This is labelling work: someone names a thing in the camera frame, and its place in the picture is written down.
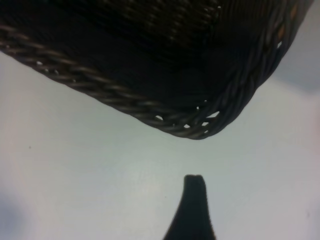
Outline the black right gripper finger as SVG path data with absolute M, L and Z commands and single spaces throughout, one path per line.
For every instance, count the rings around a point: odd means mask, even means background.
M 207 199 L 207 189 L 201 175 L 186 175 L 183 192 L 163 238 L 164 240 L 215 240 Z

